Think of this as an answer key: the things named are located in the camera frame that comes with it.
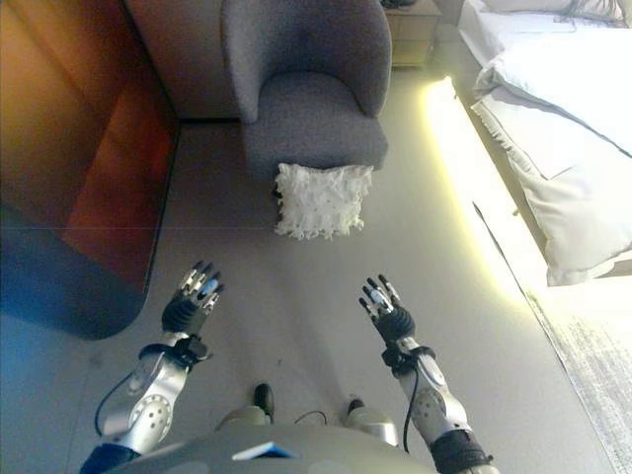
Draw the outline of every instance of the bed frame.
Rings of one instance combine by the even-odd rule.
[[[442,13],[442,25],[437,29],[437,38],[434,42],[434,65],[440,68],[441,72],[452,78],[454,89],[460,101],[465,106],[472,124],[505,182],[509,193],[512,195],[518,212],[524,219],[540,252],[544,255],[546,239],[526,202],[522,187],[510,166],[507,153],[500,143],[494,139],[480,118],[470,109],[470,106],[476,102],[472,93],[472,86],[481,66],[455,28],[458,25],[463,2],[464,0],[434,0],[434,3]],[[632,276],[632,251],[621,254],[614,265],[614,269],[600,277],[620,276]]]

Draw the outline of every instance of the armchair backrest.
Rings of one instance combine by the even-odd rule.
[[[312,71],[340,79],[377,116],[390,79],[391,41],[378,0],[224,0],[222,44],[241,119],[257,120],[273,75]]]

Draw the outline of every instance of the white duvet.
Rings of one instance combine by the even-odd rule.
[[[631,56],[631,30],[550,35],[499,54],[477,81],[491,93],[473,109],[508,150],[550,284],[607,272],[632,248]]]

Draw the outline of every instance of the bed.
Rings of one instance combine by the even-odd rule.
[[[615,21],[494,13],[483,0],[465,0],[458,15],[482,67],[472,110],[544,237],[550,285],[632,260],[632,11],[623,2]]]

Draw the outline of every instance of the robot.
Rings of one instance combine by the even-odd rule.
[[[185,274],[162,316],[164,341],[142,349],[136,369],[99,405],[95,429],[103,443],[81,474],[430,474],[408,454],[410,421],[438,473],[500,474],[448,390],[435,353],[415,341],[415,322],[382,275],[381,284],[367,279],[366,299],[359,303],[384,341],[382,359],[409,400],[404,450],[397,446],[392,422],[359,400],[351,402],[344,427],[276,425],[272,389],[262,384],[255,404],[229,414],[213,434],[153,451],[171,427],[189,373],[208,358],[198,334],[223,290],[220,273],[211,271],[212,264],[198,262]],[[122,402],[101,417],[115,394]]]

